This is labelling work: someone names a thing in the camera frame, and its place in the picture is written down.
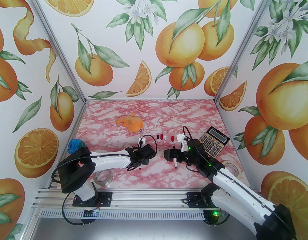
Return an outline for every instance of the pink marble surface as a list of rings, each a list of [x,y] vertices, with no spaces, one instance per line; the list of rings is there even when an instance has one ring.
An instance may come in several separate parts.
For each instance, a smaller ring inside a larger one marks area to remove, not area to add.
[[[142,133],[131,133],[126,127],[117,126],[115,120],[124,115],[142,117],[144,128]],[[133,171],[112,169],[113,180],[107,186],[116,189],[147,188],[200,188],[209,180],[199,173],[186,169],[185,163],[174,168],[173,162],[163,158],[163,151],[172,146],[180,148],[176,135],[182,132],[183,125],[191,131],[193,138],[200,138],[210,126],[228,135],[213,100],[98,100],[90,101],[76,138],[83,140],[90,151],[112,152],[126,147],[137,146],[139,137],[151,134],[167,135],[167,140],[157,140],[158,152],[149,165]],[[155,148],[150,137],[147,143]],[[229,160],[237,164],[242,174],[240,180],[248,184],[245,173],[239,162],[231,141],[227,143],[217,159],[221,162]]]

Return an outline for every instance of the calculator display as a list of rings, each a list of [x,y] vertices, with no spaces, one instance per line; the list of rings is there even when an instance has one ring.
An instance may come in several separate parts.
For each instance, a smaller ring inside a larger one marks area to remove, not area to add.
[[[209,131],[210,134],[212,134],[213,136],[215,136],[217,139],[219,139],[221,142],[225,143],[226,142],[226,138],[224,138],[222,135],[218,134],[216,131],[214,131],[213,129],[210,129]]]

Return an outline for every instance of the wall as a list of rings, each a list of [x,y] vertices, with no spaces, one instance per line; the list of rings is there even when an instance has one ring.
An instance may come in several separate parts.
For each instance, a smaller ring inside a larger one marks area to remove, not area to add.
[[[38,2],[86,97],[210,99],[260,0]]]
[[[18,239],[82,106],[46,39],[26,0],[0,0],[0,240]]]
[[[271,2],[235,74],[217,105],[249,182],[308,239],[308,0]]]

